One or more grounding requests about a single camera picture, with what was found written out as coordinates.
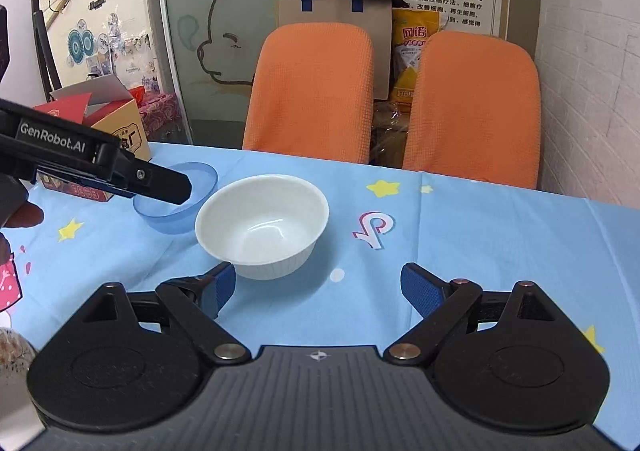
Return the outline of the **left hand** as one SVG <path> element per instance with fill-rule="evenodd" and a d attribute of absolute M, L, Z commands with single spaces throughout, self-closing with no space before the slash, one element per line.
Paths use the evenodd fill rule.
<path fill-rule="evenodd" d="M 22 204 L 6 222 L 7 228 L 31 228 L 43 222 L 43 210 L 30 202 Z M 4 265 L 11 256 L 11 246 L 6 237 L 0 234 L 0 265 Z"/>

